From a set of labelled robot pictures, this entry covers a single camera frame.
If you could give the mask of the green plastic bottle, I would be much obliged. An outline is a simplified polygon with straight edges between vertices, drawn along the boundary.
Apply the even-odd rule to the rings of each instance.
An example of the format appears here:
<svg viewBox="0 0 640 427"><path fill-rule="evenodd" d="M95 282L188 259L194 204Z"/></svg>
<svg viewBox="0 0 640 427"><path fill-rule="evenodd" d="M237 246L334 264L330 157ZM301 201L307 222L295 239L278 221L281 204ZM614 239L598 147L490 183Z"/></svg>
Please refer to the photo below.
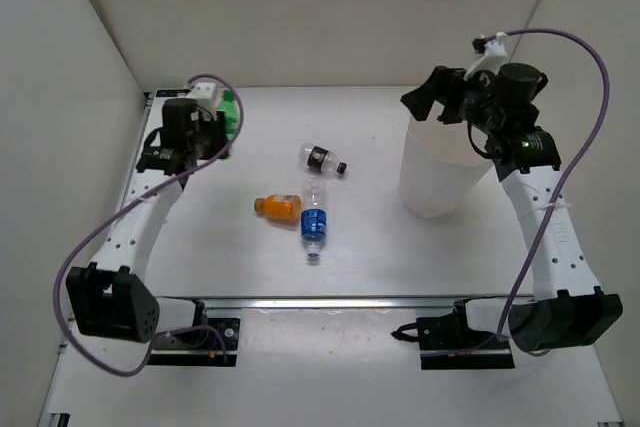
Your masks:
<svg viewBox="0 0 640 427"><path fill-rule="evenodd" d="M230 124L229 124L229 127L230 127L229 142L230 142L234 138L237 132L239 113L236 105L236 97L229 89L225 89L222 92L222 96L217 105L216 111L223 111L230 118Z"/></svg>

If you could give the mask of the clear bottle blue label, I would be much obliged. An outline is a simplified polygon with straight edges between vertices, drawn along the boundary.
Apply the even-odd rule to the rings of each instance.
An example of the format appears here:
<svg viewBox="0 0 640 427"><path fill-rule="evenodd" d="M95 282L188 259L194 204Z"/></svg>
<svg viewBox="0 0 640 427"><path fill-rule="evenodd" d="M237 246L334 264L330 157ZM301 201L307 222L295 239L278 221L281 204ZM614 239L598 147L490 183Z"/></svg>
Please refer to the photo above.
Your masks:
<svg viewBox="0 0 640 427"><path fill-rule="evenodd" d="M317 264L327 237L327 188L321 178L308 178L302 189L301 242L309 264Z"/></svg>

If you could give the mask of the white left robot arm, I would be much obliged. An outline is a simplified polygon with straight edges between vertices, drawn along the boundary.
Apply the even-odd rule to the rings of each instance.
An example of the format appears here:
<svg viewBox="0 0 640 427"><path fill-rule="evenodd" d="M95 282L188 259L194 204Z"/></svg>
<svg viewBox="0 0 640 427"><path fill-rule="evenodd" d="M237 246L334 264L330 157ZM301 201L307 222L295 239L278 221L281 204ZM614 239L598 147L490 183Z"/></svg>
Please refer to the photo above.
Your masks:
<svg viewBox="0 0 640 427"><path fill-rule="evenodd" d="M86 267L73 267L65 285L79 331L86 336L146 343L173 331L188 347L206 342L210 324L192 300L157 297L145 284L147 265L169 211L182 195L187 171L227 144L224 113L214 94L167 98L161 123L140 149L127 199L135 207L110 228Z"/></svg>

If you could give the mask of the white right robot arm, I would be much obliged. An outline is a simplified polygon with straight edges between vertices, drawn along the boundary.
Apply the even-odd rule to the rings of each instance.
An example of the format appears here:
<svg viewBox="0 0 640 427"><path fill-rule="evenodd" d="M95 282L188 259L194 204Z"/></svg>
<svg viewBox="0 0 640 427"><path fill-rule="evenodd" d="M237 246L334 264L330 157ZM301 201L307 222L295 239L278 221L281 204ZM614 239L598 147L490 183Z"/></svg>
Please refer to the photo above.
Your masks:
<svg viewBox="0 0 640 427"><path fill-rule="evenodd" d="M620 297L603 292L587 263L563 193L569 171L551 134L537 124L533 100L547 82L545 74L522 63L472 76L438 66L401 98L417 121L440 103L439 122L485 134L479 153L492 161L528 248L518 276L532 277L532 300L516 303L517 286L504 301L463 300L449 322L450 337L460 346L470 347L484 334L510 339L527 353L588 346L623 312Z"/></svg>

